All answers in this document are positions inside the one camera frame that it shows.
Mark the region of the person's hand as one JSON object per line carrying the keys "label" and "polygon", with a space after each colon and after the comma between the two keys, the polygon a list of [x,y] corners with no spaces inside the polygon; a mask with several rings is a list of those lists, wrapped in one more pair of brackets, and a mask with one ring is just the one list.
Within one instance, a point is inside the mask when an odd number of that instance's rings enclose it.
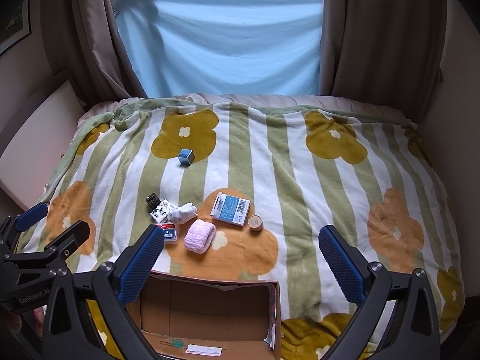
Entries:
{"label": "person's hand", "polygon": [[1,326],[5,327],[9,332],[19,334],[24,323],[23,320],[26,321],[26,324],[32,328],[37,336],[43,336],[45,322],[43,307],[27,311],[25,316],[21,317],[19,314],[11,313],[1,306]]}

